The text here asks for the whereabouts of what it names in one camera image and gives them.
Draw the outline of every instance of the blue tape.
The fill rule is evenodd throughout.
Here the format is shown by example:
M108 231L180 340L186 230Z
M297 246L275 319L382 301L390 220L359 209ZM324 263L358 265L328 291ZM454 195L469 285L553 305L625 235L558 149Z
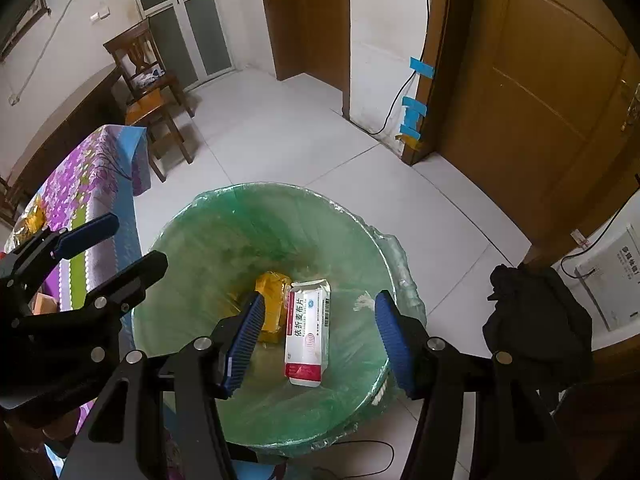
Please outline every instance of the blue tape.
M400 133L403 135L408 135L409 137L413 137L417 140L420 139L420 134L413 128L408 127L406 124L400 124Z
M415 59L415 57L411 58L409 68L415 70L418 74L428 77L429 79L433 79L433 66L427 65L426 63L421 62L419 59Z
M402 106L406 106L408 108L411 108L411 110L415 110L422 117L427 116L427 105L422 104L420 101L416 101L412 97L404 96L402 98Z
M418 119L420 119L420 114L416 110L407 108L404 111L404 124L406 124L408 127L415 130L416 124L418 124Z

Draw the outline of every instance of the tile floor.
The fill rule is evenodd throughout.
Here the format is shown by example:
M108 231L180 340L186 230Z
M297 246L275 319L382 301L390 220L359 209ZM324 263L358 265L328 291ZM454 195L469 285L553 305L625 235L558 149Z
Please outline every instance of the tile floor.
M482 325L493 311L489 275L498 264L517 265L529 241L458 170L435 155L410 168L385 146L340 115L339 91L308 75L285 82L255 70L230 73L191 93L196 116L176 122L194 153L191 165L174 153L162 160L161 184L136 198L143 253L162 227L198 193L241 182L274 181L309 187L339 202L407 252L426 305L428 330L460 351L489 356ZM397 479L406 460L421 402L396 400L377 420L347 440L383 440L396 457L372 479ZM474 398L465 397L454 478L468 478ZM338 477L385 468L380 444L337 446L299 460L330 468Z

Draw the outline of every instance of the white rope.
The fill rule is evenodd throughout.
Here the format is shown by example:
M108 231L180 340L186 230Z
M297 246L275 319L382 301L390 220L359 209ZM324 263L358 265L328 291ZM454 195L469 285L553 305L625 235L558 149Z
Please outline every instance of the white rope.
M66 3L65 8L62 10L62 14L60 14L60 17L58 18L58 20L56 21L56 24L53 26L53 30L51 31L51 34L49 35L49 37L47 38L47 41L45 42L44 46L42 47L42 52L40 53L40 55L38 56L38 58L36 59L36 62L33 65L33 68L31 69L31 72L29 72L29 75L27 76L27 79L25 80L24 84L22 85L22 87L20 88L20 90L18 91L18 93L15 96L12 96L12 99L10 101L11 106L14 106L15 104L17 104L18 102L20 102L20 96L22 95L22 92L24 92L24 89L27 88L27 85L29 84L29 81L31 81L31 77L33 77L33 74L36 72L36 68L38 67L38 64L40 63L40 60L42 59L42 57L44 56L44 53L47 49L47 47L49 46L49 43L51 42L51 40L53 39L53 35L56 33L56 30L58 30L58 25L60 24L60 22L62 21L62 18L65 17L66 14L66 10L69 8L69 6L71 5L71 2L73 0L69 0Z

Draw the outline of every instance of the metal bolt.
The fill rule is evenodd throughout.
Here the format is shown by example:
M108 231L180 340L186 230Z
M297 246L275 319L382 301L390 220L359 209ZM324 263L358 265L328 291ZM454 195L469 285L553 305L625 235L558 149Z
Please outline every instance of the metal bolt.
M495 360L501 365L510 365L513 363L513 357L511 357L511 354L508 352L498 352L495 355Z
M99 363L104 359L104 348L101 346L95 347L91 350L91 361L94 363Z
M211 346L211 339L208 337L199 337L193 342L193 347L196 350L206 350Z
M106 304L107 304L107 298L105 298L104 296L99 296L98 298L95 298L95 301L94 301L95 308L103 308Z
M140 350L132 350L127 354L126 359L130 365L135 364L142 359L142 352Z
M444 350L444 347L447 344L440 339L439 337L431 337L428 341L427 341L427 346L434 351L440 351L440 350Z

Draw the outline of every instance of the transparent plastic bag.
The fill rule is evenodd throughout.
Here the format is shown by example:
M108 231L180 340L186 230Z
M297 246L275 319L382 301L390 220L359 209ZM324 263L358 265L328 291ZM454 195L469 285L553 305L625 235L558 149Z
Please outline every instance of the transparent plastic bag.
M242 387L217 403L226 439L258 452L295 456L328 446L384 409L396 390L373 313L380 290L426 324L398 240L301 187L255 183L203 193L165 226L154 249L169 268L134 311L136 346L149 356L208 335L237 312L263 272L329 281L322 384L290 384L284 345L258 343Z

